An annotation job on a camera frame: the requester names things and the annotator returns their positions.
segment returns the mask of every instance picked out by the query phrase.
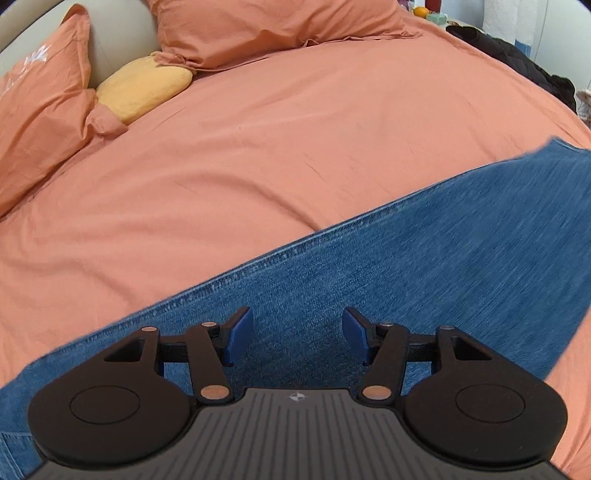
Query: blue jeans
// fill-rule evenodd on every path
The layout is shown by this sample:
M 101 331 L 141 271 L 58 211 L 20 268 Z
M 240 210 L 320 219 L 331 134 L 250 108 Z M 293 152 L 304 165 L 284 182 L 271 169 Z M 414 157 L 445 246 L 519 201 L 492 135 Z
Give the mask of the blue jeans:
M 249 385 L 356 385 L 363 368 L 341 333 L 345 306 L 413 332 L 454 324 L 544 378 L 589 307 L 590 247 L 589 151 L 554 140 L 539 152 L 443 181 L 254 259 L 27 366 L 0 390 L 0 478 L 22 478 L 40 462 L 26 411 L 42 386 L 140 327 L 182 333 L 195 322 L 221 322 L 245 304 L 253 308 L 255 333 L 228 369 L 238 392 Z M 190 392 L 186 365 L 165 371 Z M 409 368 L 406 388 L 425 374 L 422 367 Z

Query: triangular cutout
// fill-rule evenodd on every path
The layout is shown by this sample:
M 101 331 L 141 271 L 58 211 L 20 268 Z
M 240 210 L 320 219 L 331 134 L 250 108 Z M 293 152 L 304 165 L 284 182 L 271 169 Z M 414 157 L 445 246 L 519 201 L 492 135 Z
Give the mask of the triangular cutout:
M 480 351 L 477 347 L 471 345 L 461 337 L 452 338 L 453 353 L 457 360 L 492 360 L 486 353 Z
M 135 338 L 105 358 L 105 362 L 139 362 L 144 350 L 144 339 Z

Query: blue clip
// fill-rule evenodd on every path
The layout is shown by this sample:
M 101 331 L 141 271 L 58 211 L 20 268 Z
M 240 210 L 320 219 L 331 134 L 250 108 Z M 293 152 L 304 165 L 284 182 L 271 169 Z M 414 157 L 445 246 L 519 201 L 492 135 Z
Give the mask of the blue clip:
M 249 307 L 240 308 L 230 319 L 220 326 L 223 340 L 221 361 L 230 367 L 246 351 L 251 343 L 254 317 Z
M 371 365 L 381 344 L 375 331 L 375 325 L 353 307 L 343 310 L 341 321 L 343 335 L 353 350 L 353 354 L 364 365 Z

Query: wall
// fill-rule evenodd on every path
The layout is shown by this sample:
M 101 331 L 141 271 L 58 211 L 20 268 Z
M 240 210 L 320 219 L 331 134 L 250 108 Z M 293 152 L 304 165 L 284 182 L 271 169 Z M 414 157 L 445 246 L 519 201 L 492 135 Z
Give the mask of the wall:
M 579 0 L 544 0 L 532 59 L 550 74 L 568 77 L 577 89 L 591 87 L 591 12 Z
M 482 28 L 484 0 L 441 0 L 441 11 L 450 18 Z

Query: white curtain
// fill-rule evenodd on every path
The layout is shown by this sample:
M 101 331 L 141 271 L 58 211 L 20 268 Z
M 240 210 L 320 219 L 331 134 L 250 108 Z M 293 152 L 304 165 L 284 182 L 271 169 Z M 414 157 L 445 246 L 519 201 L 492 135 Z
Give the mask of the white curtain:
M 485 0 L 482 29 L 530 55 L 538 0 Z

